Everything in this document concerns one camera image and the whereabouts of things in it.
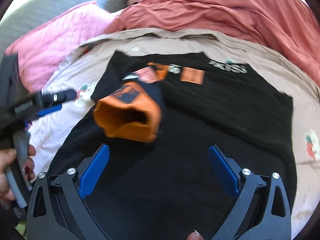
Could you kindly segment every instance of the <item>blue clip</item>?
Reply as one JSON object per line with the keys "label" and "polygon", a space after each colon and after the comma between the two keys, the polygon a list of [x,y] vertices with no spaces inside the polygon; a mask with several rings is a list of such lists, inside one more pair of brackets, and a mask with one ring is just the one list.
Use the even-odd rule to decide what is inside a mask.
{"label": "blue clip", "polygon": [[237,198],[240,194],[239,165],[234,159],[225,157],[216,145],[209,147],[208,158],[226,193]]}
{"label": "blue clip", "polygon": [[50,108],[46,108],[44,110],[39,111],[37,113],[37,116],[40,118],[40,117],[43,117],[43,116],[45,116],[47,114],[51,114],[51,113],[53,113],[55,111],[59,111],[59,110],[61,110],[61,108],[62,108],[62,104],[56,105],[56,106],[53,106],[53,107],[50,107]]}
{"label": "blue clip", "polygon": [[98,152],[93,156],[89,166],[80,177],[80,187],[78,192],[82,199],[93,192],[94,187],[96,186],[109,159],[109,146],[103,145],[98,149]]}

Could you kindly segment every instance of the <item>gray handle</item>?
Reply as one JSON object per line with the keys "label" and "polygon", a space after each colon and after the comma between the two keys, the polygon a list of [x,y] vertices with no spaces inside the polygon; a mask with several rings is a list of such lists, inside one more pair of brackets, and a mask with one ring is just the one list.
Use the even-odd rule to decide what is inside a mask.
{"label": "gray handle", "polygon": [[28,131],[17,131],[13,134],[13,145],[17,150],[17,160],[28,190],[32,190],[30,181],[24,176],[23,165],[28,160],[28,148],[31,134]]}
{"label": "gray handle", "polygon": [[[29,191],[31,191],[32,185],[25,178],[24,171],[23,171],[23,165],[28,160],[29,140],[30,140],[30,133],[28,131],[24,131],[24,130],[17,131],[12,136],[13,146],[17,150],[17,161],[19,164],[20,172],[21,172],[22,177],[24,179],[24,183],[27,186],[27,189]],[[26,207],[28,205],[28,200],[26,200],[25,197],[23,196],[23,194],[21,193],[10,166],[8,166],[6,168],[6,175],[7,175],[7,179],[9,182],[9,186],[10,186],[14,196],[16,197],[18,205],[21,208]]]}

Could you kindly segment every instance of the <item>red nail polish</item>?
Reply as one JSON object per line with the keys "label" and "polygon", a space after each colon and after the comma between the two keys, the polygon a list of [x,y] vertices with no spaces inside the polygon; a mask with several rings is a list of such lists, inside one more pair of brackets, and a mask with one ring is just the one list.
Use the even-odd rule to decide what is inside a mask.
{"label": "red nail polish", "polygon": [[24,167],[24,172],[25,172],[26,174],[28,174],[28,173],[30,172],[29,166]]}

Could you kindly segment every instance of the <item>human hand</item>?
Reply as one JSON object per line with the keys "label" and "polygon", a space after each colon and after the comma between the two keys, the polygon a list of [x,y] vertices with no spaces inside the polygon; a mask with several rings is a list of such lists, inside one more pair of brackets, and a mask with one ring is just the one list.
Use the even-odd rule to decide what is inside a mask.
{"label": "human hand", "polygon": [[[32,156],[35,154],[36,149],[33,146],[29,145],[28,155]],[[5,175],[5,168],[13,163],[16,157],[17,151],[15,149],[0,150],[0,198],[4,201],[14,201],[16,199],[9,187],[7,176]],[[23,166],[25,177],[28,180],[33,180],[35,177],[35,173],[33,172],[34,166],[35,165],[33,163],[33,160],[28,157],[28,160]]]}

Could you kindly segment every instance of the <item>black fabric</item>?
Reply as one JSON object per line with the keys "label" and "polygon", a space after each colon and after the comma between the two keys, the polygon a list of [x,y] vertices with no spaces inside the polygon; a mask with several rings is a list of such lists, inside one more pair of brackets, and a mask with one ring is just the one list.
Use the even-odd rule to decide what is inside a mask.
{"label": "black fabric", "polygon": [[0,229],[1,239],[3,240],[24,240],[2,208],[0,208]]}
{"label": "black fabric", "polygon": [[194,229],[205,239],[212,236],[233,204],[208,162],[213,144],[255,174],[278,172],[292,208],[292,99],[248,64],[242,64],[246,73],[234,73],[210,61],[203,53],[128,57],[116,52],[92,95],[95,101],[148,62],[205,70],[203,85],[168,73],[160,83],[166,120],[155,144],[107,138],[94,123],[93,107],[52,161],[49,174],[56,175],[78,166],[101,143],[109,145],[109,163],[85,201],[112,239],[186,239]]}

